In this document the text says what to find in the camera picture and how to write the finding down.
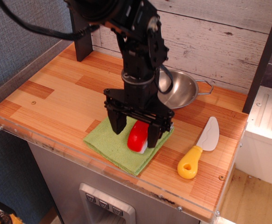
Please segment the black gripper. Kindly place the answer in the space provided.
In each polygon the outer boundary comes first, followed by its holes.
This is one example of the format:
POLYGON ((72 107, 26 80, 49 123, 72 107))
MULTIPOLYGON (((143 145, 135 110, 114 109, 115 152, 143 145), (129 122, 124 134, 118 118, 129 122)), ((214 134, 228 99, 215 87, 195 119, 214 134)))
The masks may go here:
POLYGON ((158 77, 142 83, 124 80, 124 89, 105 89, 105 108, 112 130, 120 134, 127 116, 148 123, 147 145, 154 148, 161 133, 171 130, 174 116, 174 112, 159 100, 159 91, 158 77))

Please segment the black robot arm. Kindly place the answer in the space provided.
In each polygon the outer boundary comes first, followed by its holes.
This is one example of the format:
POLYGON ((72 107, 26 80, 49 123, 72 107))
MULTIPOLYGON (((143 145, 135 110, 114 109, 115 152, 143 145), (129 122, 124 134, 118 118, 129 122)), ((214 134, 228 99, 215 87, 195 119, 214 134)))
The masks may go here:
POLYGON ((105 89, 105 107, 113 131, 121 133, 128 117, 148 124, 147 143, 155 147, 169 131, 174 112, 158 98, 160 71, 168 48, 157 9, 147 0, 69 0, 68 6, 90 26, 116 34, 123 58, 123 89, 105 89))

